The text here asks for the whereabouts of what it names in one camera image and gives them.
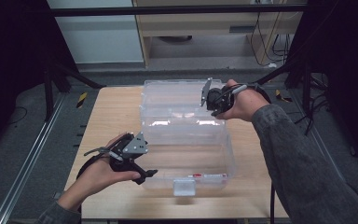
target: wire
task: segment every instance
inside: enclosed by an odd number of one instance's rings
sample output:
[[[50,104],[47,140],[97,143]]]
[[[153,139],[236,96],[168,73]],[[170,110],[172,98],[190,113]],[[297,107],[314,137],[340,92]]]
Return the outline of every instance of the wire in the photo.
[[[276,35],[274,43],[272,44],[272,53],[278,57],[282,57],[281,61],[283,64],[286,63],[286,59],[287,56],[289,55],[289,49],[290,49],[290,45],[291,45],[291,38],[290,35],[285,35],[285,40],[284,40],[284,47],[283,49],[276,49],[276,45],[278,43],[278,39],[279,42],[282,43],[282,35]]]
[[[265,44],[265,42],[264,42],[264,38],[263,38],[263,36],[261,35],[261,30],[260,30],[260,23],[259,23],[259,22],[260,22],[260,14],[261,14],[260,12],[257,12],[257,19],[256,19],[256,22],[255,22],[255,28],[254,28],[254,31],[252,32],[252,35],[251,35],[251,46],[252,46],[252,50],[253,50],[253,52],[254,52],[254,55],[255,55],[255,48],[254,48],[254,46],[253,46],[253,37],[254,37],[255,29],[256,29],[256,27],[257,27],[258,33],[260,34],[261,43],[263,44],[264,53],[266,54],[267,58],[270,59],[273,63],[281,62],[282,60],[271,59],[271,58],[269,57],[269,54],[267,53],[266,44]],[[260,63],[258,60],[256,60],[256,61],[257,61],[257,63],[258,63],[259,65],[261,65],[261,66],[266,66],[266,65],[267,65],[267,64],[262,64],[262,63]]]
[[[307,128],[304,132],[305,135],[308,135],[308,133],[310,132],[312,126],[313,126],[313,114],[314,113],[317,113],[320,111],[320,109],[323,107],[323,106],[326,106],[328,105],[328,102],[327,100],[323,100],[321,101],[320,103],[318,103],[317,105],[315,105],[316,101],[321,98],[321,97],[324,97],[325,96],[325,93],[321,93],[320,95],[318,95],[317,97],[315,97],[314,99],[312,99],[312,104],[310,106],[310,112],[305,115],[304,117],[302,117],[301,119],[295,121],[295,124],[298,124],[299,122],[301,122],[302,120],[304,119],[309,119],[309,122],[308,122],[308,125],[307,125]]]
[[[274,184],[271,183],[271,194],[270,194],[270,200],[269,200],[269,223],[274,224],[275,223],[275,188]]]
[[[324,83],[324,76],[321,76],[321,79],[318,79],[314,76],[311,76],[311,80],[313,81],[313,84],[316,85],[316,88],[322,91],[327,91],[328,86]]]
[[[290,20],[290,19],[292,19],[295,15],[297,15],[298,14],[298,12],[296,12],[294,15],[292,15],[292,16],[290,16],[290,17],[287,17],[287,18],[283,18],[284,20]]]
[[[27,110],[25,107],[23,107],[23,106],[16,106],[16,109],[23,109],[23,110],[25,111],[24,115],[22,115],[22,117],[19,118],[19,119],[17,119],[17,120],[14,120],[14,121],[12,121],[12,122],[9,122],[7,125],[11,125],[11,124],[18,123],[20,120],[24,119],[24,118],[27,116],[28,110]]]

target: white cabinet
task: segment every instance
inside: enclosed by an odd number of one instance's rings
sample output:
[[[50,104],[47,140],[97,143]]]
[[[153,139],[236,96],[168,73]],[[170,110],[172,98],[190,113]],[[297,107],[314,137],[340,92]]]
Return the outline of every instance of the white cabinet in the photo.
[[[132,7],[131,0],[48,0],[51,8]],[[57,17],[78,66],[143,63],[134,16]]]

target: metal rail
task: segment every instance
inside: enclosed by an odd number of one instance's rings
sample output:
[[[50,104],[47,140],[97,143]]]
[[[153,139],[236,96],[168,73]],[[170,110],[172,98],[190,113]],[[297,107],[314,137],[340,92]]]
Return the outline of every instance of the metal rail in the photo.
[[[95,8],[53,8],[51,10],[29,10],[35,15],[53,17],[122,16],[157,14],[201,14],[241,12],[297,12],[320,11],[321,5],[308,4],[265,4],[265,5],[214,5],[214,6],[168,6],[168,7],[95,7]]]
[[[39,157],[40,152],[42,151],[43,145],[45,145],[46,140],[48,139],[48,135],[58,117],[62,103],[65,98],[65,94],[61,93],[56,102],[56,109],[51,116],[49,121],[46,121],[43,125],[39,135],[36,137],[34,141],[34,145],[32,146],[27,159],[25,160],[24,164],[19,171],[16,180],[14,181],[13,185],[11,186],[9,192],[7,193],[6,198],[0,205],[0,224],[7,223],[11,212],[16,205],[17,200],[20,198],[22,190],[28,180],[30,173],[33,171],[34,165]]]

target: black curtain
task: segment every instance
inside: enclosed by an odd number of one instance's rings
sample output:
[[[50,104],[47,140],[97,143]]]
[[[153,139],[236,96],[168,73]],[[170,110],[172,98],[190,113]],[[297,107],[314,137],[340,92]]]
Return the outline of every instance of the black curtain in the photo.
[[[312,72],[328,76],[333,112],[358,156],[358,1],[321,2],[324,12],[304,14],[291,56],[307,58]]]
[[[26,13],[30,9],[49,10],[48,2],[0,0],[0,133],[18,94],[44,82],[48,62],[42,58],[53,58],[78,72],[55,18]]]

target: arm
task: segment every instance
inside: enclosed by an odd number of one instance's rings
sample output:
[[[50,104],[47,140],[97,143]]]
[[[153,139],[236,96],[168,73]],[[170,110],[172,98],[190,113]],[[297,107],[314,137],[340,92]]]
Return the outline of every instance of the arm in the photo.
[[[358,196],[280,107],[255,91],[242,91],[219,118],[254,124],[268,173],[293,223],[358,223]]]
[[[120,136],[112,139],[107,145],[111,145]],[[37,223],[78,223],[81,216],[77,210],[90,195],[117,182],[139,177],[140,174],[133,171],[114,172],[107,155],[89,166],[61,198],[40,216]]]

